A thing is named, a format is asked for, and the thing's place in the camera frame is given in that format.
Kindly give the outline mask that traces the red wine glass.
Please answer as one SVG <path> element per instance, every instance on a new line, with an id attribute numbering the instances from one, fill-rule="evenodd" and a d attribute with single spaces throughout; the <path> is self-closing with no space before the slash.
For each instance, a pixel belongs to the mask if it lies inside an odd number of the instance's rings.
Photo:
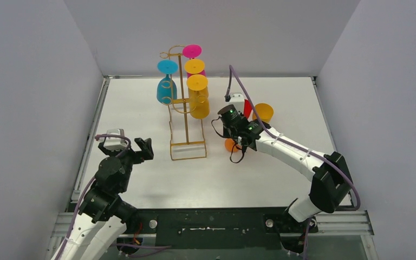
<path id="1" fill-rule="evenodd" d="M 243 115 L 249 119 L 250 115 L 252 113 L 252 106 L 248 99 L 244 100 L 244 109 L 243 109 Z"/>

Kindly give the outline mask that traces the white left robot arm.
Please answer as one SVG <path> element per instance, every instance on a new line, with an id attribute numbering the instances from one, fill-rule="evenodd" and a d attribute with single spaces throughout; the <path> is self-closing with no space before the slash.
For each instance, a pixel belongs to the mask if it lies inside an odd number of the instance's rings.
<path id="1" fill-rule="evenodd" d="M 100 134 L 99 150 L 106 155 L 75 206 L 67 234 L 53 259 L 100 259 L 120 234 L 138 229 L 138 209 L 123 201 L 134 165 L 154 158 L 152 140 Z"/>

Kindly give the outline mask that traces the blue wine glass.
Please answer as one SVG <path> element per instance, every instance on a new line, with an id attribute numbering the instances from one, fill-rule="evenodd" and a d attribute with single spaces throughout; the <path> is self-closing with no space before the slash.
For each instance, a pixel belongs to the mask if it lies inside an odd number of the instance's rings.
<path id="1" fill-rule="evenodd" d="M 165 74 L 165 77 L 158 83 L 157 100 L 163 105 L 170 105 L 177 99 L 177 85 L 171 76 L 178 71 L 178 65 L 171 60 L 161 60 L 157 64 L 157 69 Z"/>

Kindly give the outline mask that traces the orange wine glass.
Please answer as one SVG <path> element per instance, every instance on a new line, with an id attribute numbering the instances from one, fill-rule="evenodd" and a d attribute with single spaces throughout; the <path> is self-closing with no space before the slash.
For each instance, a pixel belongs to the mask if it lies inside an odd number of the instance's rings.
<path id="1" fill-rule="evenodd" d="M 224 146 L 225 149 L 231 153 L 239 152 L 242 149 L 241 146 L 237 144 L 233 139 L 225 139 Z"/>

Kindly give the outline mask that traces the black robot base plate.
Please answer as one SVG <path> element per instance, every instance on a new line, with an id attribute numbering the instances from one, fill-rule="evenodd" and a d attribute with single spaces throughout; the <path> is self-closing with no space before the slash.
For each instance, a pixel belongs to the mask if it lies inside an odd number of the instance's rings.
<path id="1" fill-rule="evenodd" d="M 131 227 L 113 240 L 117 247 L 153 238 L 170 249 L 287 249 L 301 254 L 306 232 L 286 207 L 140 209 Z"/>

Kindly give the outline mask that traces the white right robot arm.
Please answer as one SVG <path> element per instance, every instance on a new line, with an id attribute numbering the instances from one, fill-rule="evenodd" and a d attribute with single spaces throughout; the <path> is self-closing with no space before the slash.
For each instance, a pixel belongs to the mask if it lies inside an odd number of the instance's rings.
<path id="1" fill-rule="evenodd" d="M 337 152 L 324 154 L 287 138 L 268 123 L 248 120 L 227 105 L 218 111 L 223 138 L 233 139 L 246 151 L 268 154 L 302 174 L 311 183 L 307 196 L 296 199 L 283 217 L 284 227 L 297 232 L 305 220 L 320 213 L 333 213 L 353 186 L 345 158 Z"/>

